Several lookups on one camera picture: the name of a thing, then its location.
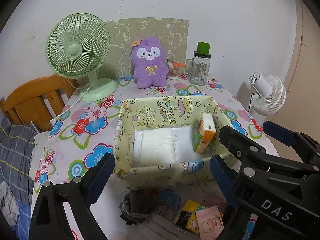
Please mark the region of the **orange green tissue packet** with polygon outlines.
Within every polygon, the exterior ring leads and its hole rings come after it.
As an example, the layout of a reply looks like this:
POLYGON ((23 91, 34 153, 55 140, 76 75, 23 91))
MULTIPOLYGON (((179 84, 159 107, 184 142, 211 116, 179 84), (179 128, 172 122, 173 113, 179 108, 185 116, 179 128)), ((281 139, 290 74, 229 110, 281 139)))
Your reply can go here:
POLYGON ((193 150, 196 153, 204 154, 209 143, 216 135, 215 122, 210 113, 202 113, 198 127, 194 134, 193 150))

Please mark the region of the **black knitted soft item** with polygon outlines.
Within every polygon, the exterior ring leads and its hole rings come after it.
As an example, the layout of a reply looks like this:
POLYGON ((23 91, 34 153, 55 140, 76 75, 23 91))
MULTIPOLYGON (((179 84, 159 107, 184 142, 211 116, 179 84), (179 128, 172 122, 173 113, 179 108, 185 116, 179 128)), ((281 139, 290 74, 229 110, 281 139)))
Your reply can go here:
POLYGON ((147 220, 158 207, 156 189, 130 191, 120 204, 121 219, 127 225, 137 225, 147 220))

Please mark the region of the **blue plaid bedding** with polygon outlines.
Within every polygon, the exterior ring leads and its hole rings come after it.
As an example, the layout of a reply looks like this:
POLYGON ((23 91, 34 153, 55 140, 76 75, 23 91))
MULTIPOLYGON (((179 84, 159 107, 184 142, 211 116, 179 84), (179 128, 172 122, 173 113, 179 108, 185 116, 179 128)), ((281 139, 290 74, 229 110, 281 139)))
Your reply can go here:
POLYGON ((10 188, 19 215, 11 228, 19 239, 29 238, 31 200, 34 181, 29 177, 31 156, 35 147, 35 130, 1 120, 1 181, 10 188))

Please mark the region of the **green cartoon wall mat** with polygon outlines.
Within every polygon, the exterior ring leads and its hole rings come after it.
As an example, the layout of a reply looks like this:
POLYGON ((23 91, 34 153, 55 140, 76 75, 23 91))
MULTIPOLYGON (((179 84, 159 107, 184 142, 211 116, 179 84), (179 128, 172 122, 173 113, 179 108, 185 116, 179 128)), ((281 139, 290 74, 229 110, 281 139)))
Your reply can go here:
POLYGON ((126 18, 105 22, 110 35, 110 48, 98 77, 130 77, 131 44, 140 39, 159 40, 166 59, 184 63, 187 55, 189 20, 179 18, 126 18))

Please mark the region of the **white clip fan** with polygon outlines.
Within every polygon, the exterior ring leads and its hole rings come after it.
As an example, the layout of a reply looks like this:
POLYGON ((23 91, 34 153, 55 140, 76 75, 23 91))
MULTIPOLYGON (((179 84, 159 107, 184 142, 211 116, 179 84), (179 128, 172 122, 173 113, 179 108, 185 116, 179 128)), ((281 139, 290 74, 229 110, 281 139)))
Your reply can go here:
POLYGON ((248 82, 255 90, 251 106, 262 116, 277 113, 283 107, 286 99, 286 89, 280 78, 274 75, 252 73, 248 82))

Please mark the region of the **cotton swab container orange lid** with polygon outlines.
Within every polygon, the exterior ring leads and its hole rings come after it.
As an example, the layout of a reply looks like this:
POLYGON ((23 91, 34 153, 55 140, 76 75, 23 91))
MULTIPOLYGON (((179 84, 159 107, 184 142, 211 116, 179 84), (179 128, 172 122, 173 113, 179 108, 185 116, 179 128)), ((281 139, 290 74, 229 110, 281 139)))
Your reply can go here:
POLYGON ((169 70, 167 78, 169 80, 177 80, 181 69, 185 68, 185 64, 167 59, 167 67, 169 70))

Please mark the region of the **white tissue pack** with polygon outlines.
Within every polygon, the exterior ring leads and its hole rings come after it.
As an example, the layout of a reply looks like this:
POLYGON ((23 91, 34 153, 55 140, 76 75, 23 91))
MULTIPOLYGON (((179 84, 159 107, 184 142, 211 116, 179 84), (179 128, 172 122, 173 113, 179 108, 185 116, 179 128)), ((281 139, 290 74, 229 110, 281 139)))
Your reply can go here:
POLYGON ((135 132, 133 167, 171 165, 201 159, 193 150, 195 128, 157 128, 135 132))

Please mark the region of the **green cartoon fabric storage box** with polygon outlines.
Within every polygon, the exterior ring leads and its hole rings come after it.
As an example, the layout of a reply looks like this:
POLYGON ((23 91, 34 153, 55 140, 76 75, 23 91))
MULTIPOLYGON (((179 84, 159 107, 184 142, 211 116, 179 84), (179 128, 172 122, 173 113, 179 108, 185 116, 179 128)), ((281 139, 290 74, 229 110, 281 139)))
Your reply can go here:
POLYGON ((218 155, 227 166, 234 167, 236 158, 221 144, 216 134, 201 159, 171 165, 133 167, 133 143, 135 132, 157 128, 198 127, 202 113, 210 113, 216 131, 231 126, 211 96, 160 96, 155 98, 127 99, 120 107, 114 136, 116 177, 129 189, 166 187, 175 184, 197 184, 213 180, 209 169, 212 156, 218 155))

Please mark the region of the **pink cartoon tissue packet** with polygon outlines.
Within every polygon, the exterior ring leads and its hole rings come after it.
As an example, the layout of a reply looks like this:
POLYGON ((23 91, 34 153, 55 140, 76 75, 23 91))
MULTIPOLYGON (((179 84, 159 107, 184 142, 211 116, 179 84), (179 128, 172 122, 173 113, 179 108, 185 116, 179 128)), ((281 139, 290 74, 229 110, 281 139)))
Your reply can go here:
POLYGON ((196 211, 200 239, 217 239, 224 226, 217 205, 196 211))

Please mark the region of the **purple plush bunny toy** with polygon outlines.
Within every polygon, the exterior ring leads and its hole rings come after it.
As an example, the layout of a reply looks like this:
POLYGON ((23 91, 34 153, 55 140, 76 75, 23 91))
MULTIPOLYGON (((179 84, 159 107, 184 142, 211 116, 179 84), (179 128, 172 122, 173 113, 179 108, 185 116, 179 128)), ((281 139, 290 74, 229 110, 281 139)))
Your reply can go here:
POLYGON ((165 52, 155 37, 133 41, 130 61, 133 77, 139 89, 151 86, 164 87, 169 72, 165 62, 165 52))

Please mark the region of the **clear plastic wrapped packet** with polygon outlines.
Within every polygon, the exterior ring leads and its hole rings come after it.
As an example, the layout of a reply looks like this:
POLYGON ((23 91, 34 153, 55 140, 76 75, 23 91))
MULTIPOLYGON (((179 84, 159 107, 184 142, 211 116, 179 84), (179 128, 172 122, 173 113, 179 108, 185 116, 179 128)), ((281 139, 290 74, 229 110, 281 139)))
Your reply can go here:
POLYGON ((160 215, 152 215, 139 226, 140 233, 147 239, 198 240, 197 234, 184 230, 160 215))

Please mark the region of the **yellow black cartoon packet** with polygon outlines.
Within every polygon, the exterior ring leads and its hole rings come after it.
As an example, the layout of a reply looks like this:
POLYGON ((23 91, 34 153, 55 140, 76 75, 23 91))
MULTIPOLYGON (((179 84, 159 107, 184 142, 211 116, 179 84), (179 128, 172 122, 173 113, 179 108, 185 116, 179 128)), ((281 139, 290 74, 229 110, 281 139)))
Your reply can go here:
POLYGON ((195 213, 206 208, 208 207, 193 200, 188 200, 175 218, 174 224, 200 235, 195 213))

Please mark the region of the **floral tablecloth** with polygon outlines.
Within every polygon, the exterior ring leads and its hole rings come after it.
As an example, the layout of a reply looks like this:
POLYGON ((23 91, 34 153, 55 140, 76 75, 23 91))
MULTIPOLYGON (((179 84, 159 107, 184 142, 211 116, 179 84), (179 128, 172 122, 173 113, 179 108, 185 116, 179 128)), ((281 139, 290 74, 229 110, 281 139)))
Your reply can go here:
MULTIPOLYGON (((155 98, 160 96, 211 96, 231 121, 232 126, 250 139, 263 146, 268 154, 276 155, 272 142, 263 133, 258 122, 245 110, 242 104, 215 78, 209 77, 205 86, 192 85, 186 74, 177 80, 167 80, 164 87, 138 89, 133 79, 116 79, 117 90, 110 96, 95 102, 79 102, 72 109, 70 105, 79 98, 75 92, 64 107, 64 113, 50 132, 35 137, 33 162, 29 175, 34 179, 31 213, 42 185, 51 181, 55 184, 68 183, 76 176, 83 176, 95 166, 105 153, 113 153, 114 136, 122 101, 135 98, 155 98)), ((128 192, 126 184, 118 181, 113 174, 111 181, 92 206, 95 218, 106 235, 111 239, 124 238, 135 234, 133 226, 125 225, 119 217, 121 197, 128 192)), ((173 221, 181 205, 189 199, 200 204, 213 205, 218 198, 214 180, 197 184, 176 184, 160 187, 157 214, 173 221)))

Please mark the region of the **glass mug jar green lid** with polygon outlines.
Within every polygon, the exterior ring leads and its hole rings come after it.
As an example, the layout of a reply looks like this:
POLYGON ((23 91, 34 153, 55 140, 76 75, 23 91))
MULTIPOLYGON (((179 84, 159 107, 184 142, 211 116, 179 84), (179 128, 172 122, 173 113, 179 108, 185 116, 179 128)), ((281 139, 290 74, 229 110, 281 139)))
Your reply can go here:
POLYGON ((190 83, 204 86, 207 82, 210 68, 210 43, 198 42, 194 57, 185 62, 185 71, 189 76, 190 83))

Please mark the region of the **orange wooden chair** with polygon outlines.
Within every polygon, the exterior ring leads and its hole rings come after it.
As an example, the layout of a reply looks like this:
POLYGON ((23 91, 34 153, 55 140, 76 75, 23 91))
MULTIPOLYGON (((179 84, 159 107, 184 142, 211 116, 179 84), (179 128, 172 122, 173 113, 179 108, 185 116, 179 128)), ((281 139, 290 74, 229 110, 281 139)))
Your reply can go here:
POLYGON ((77 87, 76 79, 70 80, 57 74, 31 80, 16 88, 6 100, 1 100, 1 113, 13 124, 34 123, 41 131, 48 131, 52 128, 50 120, 53 116, 44 99, 59 115, 65 107, 61 93, 70 98, 77 87))

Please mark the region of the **green desk fan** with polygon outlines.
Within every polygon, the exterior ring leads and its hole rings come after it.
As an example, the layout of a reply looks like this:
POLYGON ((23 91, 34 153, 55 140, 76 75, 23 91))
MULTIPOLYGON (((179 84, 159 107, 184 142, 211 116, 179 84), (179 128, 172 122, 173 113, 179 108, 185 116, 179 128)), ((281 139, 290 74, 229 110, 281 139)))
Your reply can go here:
POLYGON ((87 86, 80 89, 80 100, 93 102, 113 94, 118 88, 114 79, 97 78, 109 47, 106 24, 92 14, 75 13, 63 18, 50 32, 46 58, 50 68, 61 77, 87 77, 87 86))

